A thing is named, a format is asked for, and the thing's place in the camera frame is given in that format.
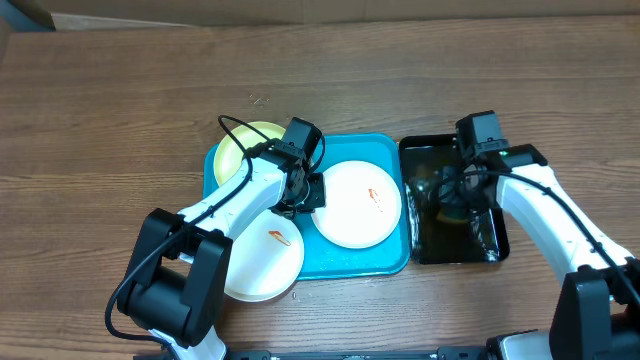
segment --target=blue rectangular tray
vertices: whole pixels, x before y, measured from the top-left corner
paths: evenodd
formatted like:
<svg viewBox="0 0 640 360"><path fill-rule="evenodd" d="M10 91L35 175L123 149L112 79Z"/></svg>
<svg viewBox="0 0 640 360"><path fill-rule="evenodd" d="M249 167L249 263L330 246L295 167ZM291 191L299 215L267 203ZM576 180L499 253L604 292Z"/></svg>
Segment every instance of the blue rectangular tray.
<svg viewBox="0 0 640 360"><path fill-rule="evenodd" d="M409 235L406 217L402 173L398 147L383 134L327 135L327 150L318 171L349 160L375 164L395 180L402 197L402 214L396 229L380 244L366 249L347 249L327 240L316 229L311 215L296 216L294 223L304 240L304 263L298 280L340 279L356 276L391 275L399 272L409 261ZM211 148L205 159L203 196L218 188L213 175L213 158L218 145ZM321 145L314 154L317 161Z"/></svg>

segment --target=black cable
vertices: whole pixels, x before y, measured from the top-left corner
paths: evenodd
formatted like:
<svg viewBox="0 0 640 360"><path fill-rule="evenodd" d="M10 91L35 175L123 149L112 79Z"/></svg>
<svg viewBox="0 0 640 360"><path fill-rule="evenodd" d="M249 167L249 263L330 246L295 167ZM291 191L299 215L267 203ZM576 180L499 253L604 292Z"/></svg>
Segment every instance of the black cable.
<svg viewBox="0 0 640 360"><path fill-rule="evenodd" d="M573 220L573 222L576 224L578 229L580 229L580 231L584 234L584 236L587 238L587 241L589 242L589 244L591 244L591 246L593 246L594 250L598 253L598 255L600 255L600 257L613 269L615 274L620 278L620 281L622 282L622 284L627 288L627 290L629 290L629 293L631 294L631 297L633 298L633 301L635 302L636 306L640 307L640 295L638 294L636 289L633 287L633 284L631 283L629 278L627 278L624 275L622 270L620 270L620 267L618 266L618 264L616 264L616 262L613 261L613 259L609 256L609 254L607 254L607 252L602 247L602 243L598 242L593 237L591 232L589 232L589 229L587 229L587 227L584 225L582 220L580 220L578 215L576 215L576 213L573 211L573 209L571 209L571 207L560 196L558 196L558 194L553 192L553 190L551 190L550 187L541 185L537 181L531 180L527 177L520 176L517 174L512 174L509 172L493 171L493 170L478 170L478 171L465 172L464 174L461 174L459 176L444 179L439 183L437 183L436 186L434 186L434 188L431 191L438 191L438 189L446 183L449 183L452 181L456 181L456 182L461 181L464 178L475 176L475 175L504 176L504 177L516 179L533 186L534 188L542 191L543 193L551 197L553 200L555 200L556 203L558 203L558 205L560 205L560 207L567 213L567 215L569 215L571 220Z"/></svg>
<svg viewBox="0 0 640 360"><path fill-rule="evenodd" d="M267 138L263 133L258 131L253 126L245 123L244 121L238 120L236 118L233 118L233 117L230 117L230 116L227 116L227 115L220 115L218 117L218 123L220 124L222 129L227 133L227 135L229 135L231 140L233 140L236 143L236 145L238 145L238 147L240 148L240 150L242 151L243 154L246 153L246 149L244 148L244 146L242 146L242 143L240 143L238 138L236 138L236 136L233 135L233 133L229 130L229 128L224 124L224 122L222 121L223 119L229 119L231 121L235 121L235 122L237 122L239 124L247 126L248 128L250 128L253 131L255 131L258 134L260 134L262 137L264 137L267 140L269 140L269 138ZM161 339L161 338L158 338L158 337L155 337L155 336L151 336L151 335L127 334L127 333L123 333L123 332L120 332L120 331L116 330L116 328L113 326L113 323L111 321L111 315L112 315L112 312L113 312L113 307L115 306L115 303L116 303L116 300L118 298L118 295L120 294L120 292L122 292L122 289L129 282L131 282L131 280L133 279L133 276L138 271L140 271L140 269L142 269L142 267L147 262L149 262L150 259L155 258L156 256L161 255L162 253L164 253L167 249L169 249L169 247L171 247L180 238L180 236L185 231L188 231L189 229L191 229L192 227L194 227L195 225L200 223L202 220L204 220L206 217L212 215L222 205L224 205L229 200L231 200L234 196L236 196L242 190L242 188L245 187L245 185L247 185L249 180L251 180L251 174L253 173L253 163L251 162L251 158L250 157L246 157L246 159L247 159L247 165L248 165L247 175L244 177L244 179L242 179L242 182L235 189L233 189L233 191L231 191L229 194L227 194L227 196L222 198L217 204L209 206L204 213L200 214L198 217L196 217L192 221L186 223L180 230L176 231L174 234L172 234L169 237L167 237L167 239L162 244L160 244L160 246L158 246L155 250L153 250L146 258L144 258L140 262L140 264L138 264L138 266L136 266L124 278L124 280L122 280L122 282L120 282L120 285L118 285L118 287L113 291L113 294L111 294L111 297L109 298L109 301L107 302L107 308L106 308L106 310L104 312L104 323L105 323L105 326L106 326L107 330L109 331L109 333L111 335L113 335L113 336L115 336L117 338L120 338L120 339L125 339L125 340L156 342L156 343L160 344L163 349L164 348L168 349L168 351L172 354L172 356L174 356L177 359L177 356L176 356L174 350L172 349L171 344L168 341L164 340L164 339Z"/></svg>
<svg viewBox="0 0 640 360"><path fill-rule="evenodd" d="M324 135L322 135L320 140L322 140L322 152L320 153L320 157L318 158L318 162L313 164L311 169L309 169L309 174L313 174L316 170L318 170L318 168L320 167L320 163L322 162L322 159L324 158L324 151L327 148L327 143L326 143L326 141L324 139Z"/></svg>

